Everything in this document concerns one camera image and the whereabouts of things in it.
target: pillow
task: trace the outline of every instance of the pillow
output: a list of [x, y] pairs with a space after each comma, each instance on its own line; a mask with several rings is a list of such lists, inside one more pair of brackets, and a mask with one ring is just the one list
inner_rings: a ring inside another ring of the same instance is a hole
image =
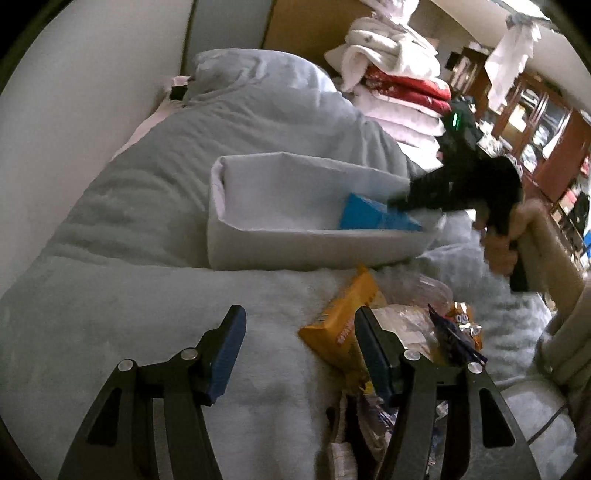
[[427, 115], [407, 105], [377, 98], [363, 85], [356, 85], [353, 92], [355, 93], [353, 105], [367, 116], [403, 125], [421, 134], [434, 137], [440, 137], [445, 133], [445, 127], [440, 118]]
[[186, 99], [272, 80], [286, 87], [336, 92], [330, 77], [308, 60], [273, 50], [225, 48], [195, 55], [194, 82]]
[[379, 126], [381, 126], [384, 131], [397, 142], [402, 142], [412, 147], [421, 148], [425, 152], [429, 152], [432, 155], [437, 154], [437, 150], [439, 150], [439, 143], [437, 143], [437, 140], [432, 135], [425, 135], [413, 130], [412, 128], [395, 124], [394, 122], [389, 122], [388, 120], [382, 120], [381, 118], [368, 118], [379, 123]]

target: wall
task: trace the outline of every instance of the wall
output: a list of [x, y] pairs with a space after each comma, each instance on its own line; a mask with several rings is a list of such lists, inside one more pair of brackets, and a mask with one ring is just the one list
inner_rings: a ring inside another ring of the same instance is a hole
[[450, 53], [452, 51], [460, 53], [463, 47], [467, 47], [471, 41], [474, 41], [474, 38], [431, 0], [420, 0], [408, 24], [423, 37], [439, 39], [437, 59], [441, 64], [440, 77], [443, 80], [449, 80], [452, 72], [444, 67]]
[[273, 0], [199, 0], [188, 45], [185, 73], [193, 57], [213, 48], [260, 48]]
[[0, 96], [0, 295], [177, 75], [192, 0], [76, 0]]

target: yellow snack bag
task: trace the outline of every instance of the yellow snack bag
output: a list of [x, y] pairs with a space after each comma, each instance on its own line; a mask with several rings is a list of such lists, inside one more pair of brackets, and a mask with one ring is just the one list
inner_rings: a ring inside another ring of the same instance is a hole
[[380, 308], [388, 303], [369, 270], [361, 265], [357, 272], [322, 311], [319, 320], [298, 333], [325, 361], [348, 377], [353, 373], [361, 380], [367, 377], [367, 369], [355, 338], [355, 312], [363, 305]]

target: white towel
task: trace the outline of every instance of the white towel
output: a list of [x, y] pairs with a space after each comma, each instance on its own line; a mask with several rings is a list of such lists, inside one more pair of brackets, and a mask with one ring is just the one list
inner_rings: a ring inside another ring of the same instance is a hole
[[351, 45], [343, 55], [341, 75], [343, 76], [342, 90], [350, 92], [357, 85], [373, 63], [388, 75], [399, 75], [422, 80], [437, 77], [441, 67], [437, 59], [425, 52], [416, 43], [402, 41], [398, 55], [373, 50], [361, 45]]
[[349, 30], [369, 30], [393, 40], [395, 40], [401, 33], [406, 34], [409, 35], [415, 43], [422, 46], [426, 52], [433, 56], [437, 55], [437, 50], [435, 47], [433, 47], [433, 45], [431, 45], [425, 37], [414, 31], [411, 27], [408, 25], [401, 25], [396, 22], [388, 21], [385, 18], [378, 20], [377, 18], [360, 17], [353, 20]]
[[437, 150], [439, 150], [439, 143], [437, 143], [437, 140], [432, 135], [420, 134], [412, 128], [382, 120], [381, 118], [369, 118], [379, 123], [382, 129], [397, 142], [406, 143], [407, 145], [421, 148], [425, 152], [433, 154], [436, 154]]
[[347, 45], [361, 45], [396, 56], [400, 52], [400, 42], [402, 40], [412, 41], [413, 39], [404, 33], [399, 34], [395, 38], [389, 38], [370, 30], [349, 30], [349, 33], [345, 37], [345, 43]]
[[363, 85], [356, 85], [353, 92], [353, 105], [367, 116], [393, 122], [434, 137], [440, 137], [445, 133], [445, 127], [439, 118], [406, 105], [374, 97]]
[[325, 52], [324, 59], [326, 63], [328, 63], [331, 67], [333, 67], [337, 72], [340, 73], [341, 65], [343, 64], [343, 56], [345, 55], [345, 50], [347, 50], [347, 45], [342, 44], [332, 50]]

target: white wall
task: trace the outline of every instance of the white wall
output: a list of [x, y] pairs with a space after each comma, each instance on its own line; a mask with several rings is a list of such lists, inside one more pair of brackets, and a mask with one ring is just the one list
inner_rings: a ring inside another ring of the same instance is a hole
[[444, 67], [450, 53], [461, 53], [462, 48], [467, 47], [474, 38], [431, 0], [420, 0], [408, 24], [423, 37], [439, 39], [437, 59], [441, 64], [440, 77], [445, 81], [449, 80], [452, 72]]
[[0, 295], [180, 71], [192, 0], [74, 0], [0, 96]]

